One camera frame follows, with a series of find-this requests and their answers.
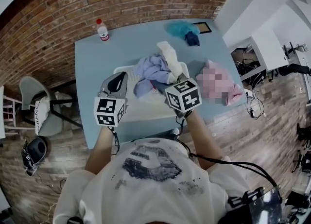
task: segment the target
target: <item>clothing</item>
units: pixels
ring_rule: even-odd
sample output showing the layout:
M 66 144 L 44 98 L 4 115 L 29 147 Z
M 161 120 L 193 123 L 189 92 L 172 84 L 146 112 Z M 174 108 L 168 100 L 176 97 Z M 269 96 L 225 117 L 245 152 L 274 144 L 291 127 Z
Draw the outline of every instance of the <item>clothing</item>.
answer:
M 50 112 L 50 100 L 48 96 L 35 102 L 35 133 L 39 135 L 39 131 L 44 121 L 48 118 Z
M 135 69 L 135 74 L 141 76 L 141 80 L 134 87 L 134 94 L 138 98 L 154 88 L 150 83 L 151 80 L 166 84 L 177 82 L 165 59 L 160 54 L 140 59 Z
M 175 78 L 178 78 L 182 74 L 183 68 L 178 62 L 176 51 L 168 43 L 168 41 L 159 42 L 156 45 L 161 49 L 170 71 L 173 73 Z
M 216 224 L 228 210 L 228 196 L 242 197 L 247 190 L 233 165 L 204 171 L 178 142 L 136 140 L 123 144 L 98 175 L 83 170 L 69 175 L 53 224 L 77 214 L 85 224 Z
M 243 95 L 242 88 L 234 83 L 228 70 L 210 60 L 196 79 L 203 98 L 225 99 L 225 105 L 232 105 Z
M 200 46 L 200 41 L 199 38 L 196 34 L 194 34 L 193 32 L 188 32 L 185 35 L 185 40 L 188 43 L 189 46 Z
M 185 35 L 188 32 L 192 32 L 195 35 L 200 34 L 199 27 L 185 21 L 174 21 L 172 23 L 169 23 L 166 27 L 166 31 L 172 36 L 178 36 L 181 39 L 185 39 Z

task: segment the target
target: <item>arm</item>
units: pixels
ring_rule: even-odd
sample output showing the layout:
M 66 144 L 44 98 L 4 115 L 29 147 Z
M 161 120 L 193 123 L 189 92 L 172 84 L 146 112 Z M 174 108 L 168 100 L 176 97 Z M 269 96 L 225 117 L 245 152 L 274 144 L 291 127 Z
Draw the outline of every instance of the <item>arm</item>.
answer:
M 93 173 L 85 170 L 76 170 L 70 173 L 58 199 L 53 224 L 66 224 L 69 218 L 80 217 L 79 203 L 83 191 L 94 177 Z
M 102 127 L 94 149 L 89 156 L 85 170 L 97 175 L 111 159 L 113 134 L 108 127 Z
M 224 153 L 221 150 L 220 146 L 215 142 L 210 130 L 205 125 L 204 121 L 201 119 L 196 110 L 194 110 L 186 118 L 188 129 L 190 130 L 191 137 L 195 146 L 196 153 L 198 155 L 222 159 Z M 206 161 L 199 158 L 199 164 L 203 170 L 207 170 L 214 163 Z

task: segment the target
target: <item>black cable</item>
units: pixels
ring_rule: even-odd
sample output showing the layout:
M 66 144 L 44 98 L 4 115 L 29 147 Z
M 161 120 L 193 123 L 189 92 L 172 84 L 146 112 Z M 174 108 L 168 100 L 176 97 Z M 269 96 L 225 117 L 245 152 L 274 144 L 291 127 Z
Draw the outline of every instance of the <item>black cable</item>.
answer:
M 183 118 L 183 121 L 181 122 L 181 125 L 180 125 L 180 130 L 181 130 L 181 133 L 183 131 L 183 124 L 184 124 L 184 120 L 186 118 Z M 262 168 L 260 167 L 259 165 L 257 164 L 254 164 L 254 163 L 249 163 L 249 162 L 227 162 L 227 161 L 223 161 L 223 160 L 218 160 L 218 159 L 214 159 L 214 158 L 208 158 L 208 157 L 204 157 L 202 155 L 198 155 L 198 154 L 194 154 L 191 152 L 190 148 L 188 147 L 188 145 L 186 145 L 184 142 L 180 141 L 177 139 L 177 141 L 182 144 L 186 150 L 188 150 L 188 155 L 191 156 L 191 157 L 198 157 L 198 158 L 201 158 L 201 159 L 204 159 L 206 161 L 209 161 L 209 162 L 212 162 L 212 163 L 219 163 L 219 164 L 231 164 L 231 165 L 235 165 L 235 166 L 238 166 L 238 167 L 241 167 L 241 168 L 244 168 L 244 169 L 248 169 L 250 171 L 253 171 L 255 173 L 257 173 L 258 175 L 261 175 L 262 177 L 266 178 L 272 185 L 273 187 L 277 187 L 277 184 L 276 182 L 274 181 L 274 179 Z M 243 166 L 243 165 L 248 165 L 248 166 L 253 166 L 255 167 L 256 169 L 260 170 L 261 172 L 258 172 L 250 167 L 247 167 L 247 166 Z
M 62 179 L 62 180 L 60 180 L 60 182 L 59 182 L 59 187 L 60 187 L 61 190 L 63 190 L 62 181 L 66 181 L 66 179 Z
M 176 122 L 177 122 L 178 124 L 180 124 L 180 131 L 179 131 L 179 134 L 176 135 L 176 137 L 174 138 L 176 141 L 178 141 L 178 138 L 180 137 L 180 135 L 183 134 L 184 121 L 185 121 L 185 119 L 186 119 L 191 113 L 192 113 L 192 110 L 186 112 L 186 114 L 185 114 L 185 115 L 183 116 L 183 118 L 182 118 L 181 123 L 179 123 L 179 122 L 177 121 L 177 116 L 176 116 L 175 120 L 176 120 Z
M 250 110 L 248 110 L 248 98 L 252 98 L 252 100 L 250 101 L 250 104 L 249 104 Z M 260 114 L 259 114 L 258 116 L 254 116 L 254 114 L 252 115 L 252 112 L 253 112 L 252 102 L 253 102 L 253 100 L 255 100 L 255 99 L 257 99 L 258 106 L 259 106 L 259 109 L 260 109 Z M 254 118 L 254 119 L 256 119 L 256 120 L 258 120 L 259 117 L 261 117 L 261 116 L 264 114 L 264 110 L 265 110 L 264 104 L 263 104 L 263 102 L 258 98 L 258 96 L 255 94 L 254 90 L 253 90 L 253 97 L 249 97 L 249 96 L 247 95 L 246 110 L 247 110 L 248 114 L 249 114 L 252 118 Z
M 116 155 L 120 150 L 120 142 L 119 142 L 118 134 L 115 132 L 112 126 L 108 126 L 108 129 L 112 132 L 113 136 L 115 137 L 115 146 L 117 147 L 116 153 L 111 154 L 111 155 Z
M 242 63 L 243 63 L 244 65 L 246 65 L 246 66 L 247 66 L 247 65 L 249 65 L 249 64 L 251 64 L 251 63 L 247 63 L 247 64 L 246 64 L 246 63 L 244 63 L 244 61 L 246 61 L 246 60 L 251 60 L 251 61 L 253 61 L 253 62 L 254 62 L 254 60 L 253 60 L 253 59 L 251 59 L 251 58 L 246 58 L 246 59 L 243 59 L 243 60 L 242 60 Z

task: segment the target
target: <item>white cloth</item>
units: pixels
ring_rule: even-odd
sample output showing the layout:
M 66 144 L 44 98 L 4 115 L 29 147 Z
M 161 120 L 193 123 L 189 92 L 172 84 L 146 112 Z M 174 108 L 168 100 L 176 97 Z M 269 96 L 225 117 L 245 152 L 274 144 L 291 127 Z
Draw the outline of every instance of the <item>white cloth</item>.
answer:
M 84 224 L 216 224 L 226 214 L 228 195 L 247 190 L 235 166 L 218 164 L 204 171 L 178 142 L 137 140 L 121 146 L 97 176 L 70 174 L 53 223 L 80 216 Z
M 70 95 L 60 93 L 60 92 L 56 92 L 55 96 L 56 96 L 56 99 L 58 99 L 58 100 L 72 100 L 72 97 Z M 65 107 L 71 107 L 71 105 L 72 105 L 72 103 L 61 104 L 61 106 L 65 106 Z
M 39 131 L 47 119 L 50 111 L 50 100 L 48 96 L 35 102 L 35 133 L 39 135 Z
M 156 45 L 162 50 L 163 56 L 174 77 L 178 78 L 182 74 L 183 68 L 178 62 L 176 51 L 168 41 L 159 42 Z

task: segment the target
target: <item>red brick wall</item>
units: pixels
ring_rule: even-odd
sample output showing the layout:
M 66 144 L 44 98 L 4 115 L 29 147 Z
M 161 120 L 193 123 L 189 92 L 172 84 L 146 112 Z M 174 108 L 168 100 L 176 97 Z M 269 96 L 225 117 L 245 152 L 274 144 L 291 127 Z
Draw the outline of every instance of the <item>red brick wall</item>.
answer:
M 97 18 L 109 29 L 172 18 L 215 18 L 225 1 L 33 0 L 0 30 L 0 85 L 18 92 L 25 75 L 47 86 L 74 79 L 74 42 L 96 33 Z

